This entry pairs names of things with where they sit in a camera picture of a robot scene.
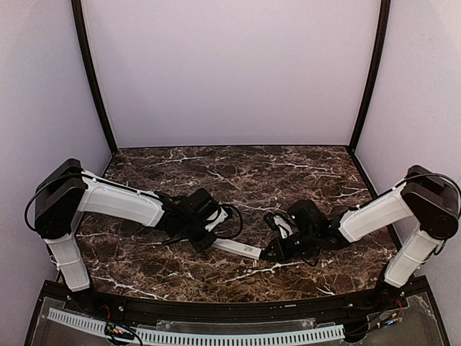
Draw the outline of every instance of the white wall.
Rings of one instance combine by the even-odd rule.
[[[68,0],[0,1],[0,345],[23,345],[44,279],[45,244],[23,221],[37,184],[69,157],[101,172],[97,119]]]
[[[393,1],[357,155],[378,192],[413,164],[461,175],[461,2]],[[409,223],[398,225],[406,239]],[[461,234],[426,264],[452,345],[461,345]]]
[[[119,146],[347,144],[379,0],[91,0]]]

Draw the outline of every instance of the wire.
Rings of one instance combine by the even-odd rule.
[[[107,310],[107,321],[109,321],[110,320],[110,309],[107,306],[107,304],[104,304],[103,307]]]
[[[342,309],[350,309],[350,310],[361,310],[361,311],[369,311],[374,309],[376,305],[373,306],[342,306]]]
[[[409,182],[410,180],[414,180],[414,179],[418,179],[418,178],[422,178],[422,177],[439,177],[439,178],[445,179],[446,181],[448,181],[456,189],[457,194],[458,194],[458,208],[459,208],[459,210],[458,210],[458,218],[460,218],[461,217],[461,203],[459,203],[459,200],[461,200],[461,188],[452,178],[448,177],[447,175],[440,174],[440,173],[417,174],[417,175],[413,175],[411,177],[406,177],[405,179],[400,181],[395,187],[399,187],[402,184],[404,184],[406,182]]]
[[[170,245],[173,245],[173,244],[177,244],[179,243],[181,240],[184,240],[183,237],[178,237],[178,238],[175,238],[176,236],[172,236],[171,238],[168,238],[167,240],[163,240],[161,242],[161,244],[165,247],[169,247]]]
[[[442,179],[445,179],[446,181],[448,181],[451,186],[453,186],[456,191],[457,191],[457,194],[458,194],[458,206],[459,206],[459,210],[458,210],[458,218],[461,218],[461,188],[460,186],[450,177],[448,177],[447,175],[444,175],[444,174],[440,174],[440,173],[423,173],[423,174],[417,174],[417,175],[413,175],[411,177],[406,177],[404,179],[402,179],[400,182],[398,182],[397,184],[395,184],[395,186],[387,191],[384,191],[383,193],[379,194],[378,196],[376,196],[375,198],[369,200],[368,202],[365,202],[363,203],[362,205],[360,205],[360,208],[363,208],[367,205],[369,205],[371,202],[377,200],[378,198],[381,198],[382,196],[384,195],[387,195],[389,192],[392,192],[393,189],[401,186],[402,184],[410,181],[410,180],[413,180],[413,179],[418,179],[418,178],[422,178],[422,177],[439,177],[439,178],[442,178]]]
[[[440,252],[442,252],[446,243],[447,243],[447,240],[445,239],[439,249],[434,249],[434,252],[433,252],[434,256],[440,255]]]
[[[378,315],[376,315],[375,317],[373,317],[372,319],[370,319],[367,323],[361,325],[360,327],[354,329],[353,331],[351,331],[351,332],[349,332],[349,333],[346,333],[345,335],[346,335],[346,336],[353,336],[353,337],[355,337],[355,336],[356,336],[356,335],[354,335],[355,332],[361,330],[362,328],[367,327],[368,325],[370,325],[371,323],[373,323],[374,321],[376,321],[377,319],[379,319],[379,318],[381,317],[381,315],[384,314],[388,309],[389,309],[389,306],[388,306],[386,309],[382,310]]]
[[[400,299],[397,299],[397,304],[400,306],[400,313],[402,314],[402,318],[403,318],[403,305],[402,305],[402,302],[400,301]]]
[[[301,258],[301,260],[307,264],[309,267],[315,267],[318,264],[319,258],[320,258],[320,253],[322,252],[322,249],[320,247],[317,248],[317,253],[314,255],[314,261],[309,262],[308,259],[306,258]]]
[[[131,334],[132,336],[134,336],[136,339],[138,339],[139,345],[140,345],[140,346],[143,346],[143,341],[142,341],[142,339],[139,337],[139,335],[136,333],[136,331],[135,331],[133,328],[131,328],[131,327],[129,327],[129,326],[127,326],[126,324],[123,324],[123,323],[114,322],[114,321],[109,321],[109,319],[101,319],[101,318],[99,318],[99,317],[96,317],[96,316],[94,316],[94,315],[92,315],[92,314],[86,312],[85,310],[83,310],[83,309],[77,304],[77,302],[75,301],[75,299],[73,299],[73,297],[67,296],[67,299],[70,300],[70,301],[72,301],[73,304],[76,306],[76,308],[77,308],[78,310],[80,310],[80,312],[82,312],[83,314],[86,314],[87,316],[90,316],[90,317],[92,317],[93,319],[98,319],[98,320],[104,321],[104,322],[106,322],[106,323],[113,323],[113,324],[115,324],[115,325],[118,326],[118,327],[122,327],[124,330],[126,330],[128,333],[130,333],[130,334]]]
[[[234,238],[240,236],[240,234],[243,231],[243,217],[242,217],[242,214],[241,214],[240,210],[237,209],[236,206],[231,205],[231,204],[219,204],[219,206],[220,207],[227,207],[227,208],[230,208],[230,209],[234,210],[237,213],[238,220],[240,222],[240,226],[238,227],[238,231],[235,234],[233,234],[231,236],[217,236],[217,238],[218,239],[234,239]]]
[[[55,266],[58,266],[58,263],[55,261],[55,257],[52,254],[50,255],[50,262],[53,263]]]
[[[365,332],[361,332],[361,333],[356,333],[356,334],[347,334],[348,337],[361,337],[362,335],[367,335],[368,333],[370,332],[373,332],[374,330],[378,329],[378,325],[366,330]]]
[[[61,176],[51,180],[50,182],[47,182],[40,189],[38,189],[37,192],[30,198],[29,202],[27,202],[26,208],[24,210],[24,221],[25,221],[27,227],[29,229],[31,229],[32,231],[35,231],[35,228],[29,222],[29,218],[27,217],[27,214],[29,213],[30,206],[32,205],[32,203],[34,203],[34,200],[38,197],[38,195],[40,193],[42,193],[51,184],[54,184],[55,182],[57,182],[59,180],[68,179],[68,178],[72,178],[72,177],[82,177],[82,175],[83,175],[82,173],[70,173],[70,174],[66,174],[66,175],[61,175]]]
[[[121,341],[117,341],[113,335],[110,335],[110,343],[112,343],[113,345],[115,346],[126,346],[129,344],[129,342],[121,342]]]

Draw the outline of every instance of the marble tabletop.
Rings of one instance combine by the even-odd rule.
[[[236,240],[261,248],[277,236],[263,221],[267,211],[283,213],[311,199],[332,217],[370,199],[341,146],[122,149],[104,177],[169,195],[205,187],[219,203],[241,211],[245,225]],[[274,265],[214,248],[197,254],[187,241],[162,246],[165,239],[164,232],[93,213],[77,235],[97,290],[170,301],[286,301],[364,290],[374,287],[396,252],[387,229],[347,249],[322,252],[316,267],[300,260]]]

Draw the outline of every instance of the white cable tray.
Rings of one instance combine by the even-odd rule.
[[[98,337],[106,337],[106,335],[104,335],[105,322],[98,319],[79,316],[71,312],[53,308],[49,310],[48,319],[85,333]],[[298,332],[242,335],[185,334],[162,332],[144,328],[137,328],[135,331],[142,339],[144,345],[154,346],[301,346],[331,340],[341,340],[344,338],[344,328],[342,324],[332,327],[301,330]],[[134,339],[132,343],[138,344],[139,341]]]

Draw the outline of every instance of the black cable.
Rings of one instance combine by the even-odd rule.
[[[361,310],[361,311],[369,311],[374,308],[376,308],[376,305],[373,305],[373,306],[342,306],[341,307],[341,309]]]
[[[456,189],[457,194],[458,194],[458,202],[461,199],[461,188],[460,188],[460,186],[452,178],[448,177],[447,175],[440,174],[440,173],[423,173],[423,174],[413,175],[411,177],[406,177],[404,180],[399,182],[395,187],[399,187],[402,184],[404,184],[404,183],[406,183],[406,182],[408,182],[410,180],[418,179],[418,178],[422,178],[422,177],[439,177],[439,178],[445,179],[446,181],[450,182],[450,184]],[[460,218],[461,217],[461,204],[458,207],[459,207],[458,218]]]
[[[442,245],[440,246],[439,249],[437,249],[437,248],[434,249],[434,252],[433,252],[434,256],[440,255],[440,253],[441,253],[442,250],[444,249],[446,243],[447,243],[447,240],[445,239],[444,242],[442,243]]]
[[[130,192],[134,192],[134,193],[139,193],[141,196],[144,196],[144,197],[149,197],[149,198],[152,198],[154,200],[157,200],[159,201],[161,204],[162,204],[162,208],[165,210],[165,211],[171,211],[172,213],[175,213],[175,212],[179,212],[181,213],[183,216],[185,215],[186,217],[189,217],[180,207],[178,207],[178,205],[174,202],[175,200],[182,200],[183,198],[185,198],[185,196],[176,196],[176,197],[170,197],[168,195],[162,195],[164,198],[160,198],[158,196],[155,196],[155,195],[152,195],[148,192],[144,192],[144,191],[140,191],[140,189],[136,189],[134,187],[130,187],[130,186],[126,186],[126,185],[122,185],[122,184],[119,184],[119,183],[116,183],[116,182],[112,182],[110,180],[107,180],[107,179],[104,179],[104,178],[100,178],[100,177],[93,177],[93,176],[90,176],[90,175],[86,175],[86,174],[82,174],[81,175],[82,177],[85,177],[85,178],[88,178],[88,179],[95,179],[97,182],[101,182],[103,184],[107,184],[107,185],[111,185],[111,186],[114,186],[114,187],[118,187],[120,189],[123,189],[123,190],[127,190],[127,191],[130,191]]]
[[[165,247],[169,247],[170,245],[179,243],[181,240],[184,240],[184,238],[179,237],[179,238],[174,238],[175,236],[172,236],[171,238],[168,238],[167,240],[163,240],[161,244]]]
[[[371,324],[372,322],[376,321],[377,319],[379,319],[381,317],[382,314],[384,314],[388,309],[390,308],[390,306],[388,306],[386,309],[382,310],[378,315],[376,315],[375,317],[373,317],[372,319],[370,319],[367,323],[363,324],[362,326],[354,329],[353,331],[349,332],[349,333],[345,333],[344,335],[346,336],[354,336],[354,333],[357,332],[358,330],[361,330],[362,328],[365,328],[367,327],[369,324]]]
[[[121,341],[117,341],[113,335],[110,335],[110,341],[109,341],[111,344],[115,345],[115,346],[126,346],[126,345],[129,345],[130,343],[129,342],[121,342]]]
[[[109,320],[107,320],[107,319],[102,319],[102,318],[99,318],[99,317],[97,317],[97,316],[94,316],[94,315],[92,315],[92,314],[86,312],[85,310],[83,310],[83,309],[77,304],[77,302],[75,301],[75,299],[73,299],[71,296],[67,296],[67,298],[68,298],[68,300],[72,301],[73,304],[76,306],[76,308],[77,308],[78,310],[80,310],[80,312],[82,312],[83,314],[85,314],[85,315],[87,315],[87,316],[90,316],[90,317],[92,317],[93,319],[98,319],[98,320],[104,321],[104,322],[106,322],[106,323],[113,323],[113,324],[114,324],[115,326],[117,326],[117,327],[122,327],[122,328],[123,328],[124,330],[126,330],[129,334],[131,334],[131,335],[134,336],[136,339],[138,339],[139,345],[140,345],[140,346],[143,346],[143,341],[142,341],[142,339],[139,337],[139,335],[136,333],[136,331],[135,331],[133,328],[131,328],[131,327],[129,327],[129,326],[127,326],[126,324],[123,324],[123,323],[119,323],[119,322],[115,322],[115,321],[109,321]]]
[[[231,204],[219,204],[219,206],[222,208],[222,207],[227,207],[227,208],[230,208],[232,210],[234,210],[236,213],[237,213],[237,216],[238,216],[238,220],[240,222],[240,226],[238,227],[238,231],[237,233],[231,235],[231,236],[217,236],[218,239],[234,239],[236,238],[237,236],[240,236],[240,234],[242,233],[243,231],[243,217],[242,217],[242,214],[240,213],[240,210],[237,209],[236,206],[234,205],[231,205]]]
[[[301,259],[305,264],[307,264],[309,267],[315,267],[318,264],[318,257],[314,260],[313,263],[309,262],[306,260],[306,258]]]
[[[440,173],[423,173],[423,174],[413,175],[411,177],[406,177],[405,179],[400,181],[396,186],[394,186],[394,188],[399,187],[402,184],[404,184],[404,183],[406,183],[406,182],[408,182],[410,180],[418,179],[418,178],[421,178],[421,177],[439,177],[439,178],[447,180],[451,184],[451,186],[453,186],[456,189],[457,194],[458,194],[458,201],[461,200],[461,188],[460,188],[460,186],[452,178],[448,177],[447,175],[440,174]],[[369,200],[368,202],[365,202],[364,204],[362,204],[360,206],[360,208],[363,208],[363,207],[369,205],[371,202],[377,200],[378,198],[381,198],[382,196],[388,194],[389,192],[392,192],[392,190],[393,189],[389,189],[387,191],[384,191],[383,193],[379,194],[375,198],[373,198],[373,199]],[[461,203],[459,205],[459,208],[460,209],[458,210],[458,218],[461,217]]]
[[[367,335],[368,333],[378,329],[379,327],[378,326],[374,326],[373,328],[370,328],[364,332],[361,332],[361,333],[356,333],[356,334],[347,334],[348,337],[361,337],[363,335]]]
[[[30,224],[29,222],[29,219],[27,217],[27,214],[29,213],[29,209],[30,209],[30,206],[32,205],[32,203],[34,203],[34,200],[38,197],[38,195],[40,193],[42,193],[47,187],[49,187],[51,184],[54,184],[55,182],[59,181],[59,180],[62,180],[62,179],[68,179],[68,178],[72,178],[72,177],[82,177],[82,173],[70,173],[70,174],[66,174],[66,175],[61,175],[53,180],[51,180],[50,182],[47,182],[46,184],[44,184],[40,189],[37,190],[37,192],[30,198],[29,202],[27,202],[26,204],[26,208],[24,210],[24,221],[27,225],[27,227],[32,230],[32,231],[35,231],[35,228]]]
[[[177,200],[182,201],[182,200],[186,200],[186,199],[187,199],[187,196],[183,196],[183,195],[177,195],[177,196],[173,196],[171,198],[171,200],[173,200],[174,202],[176,202]]]

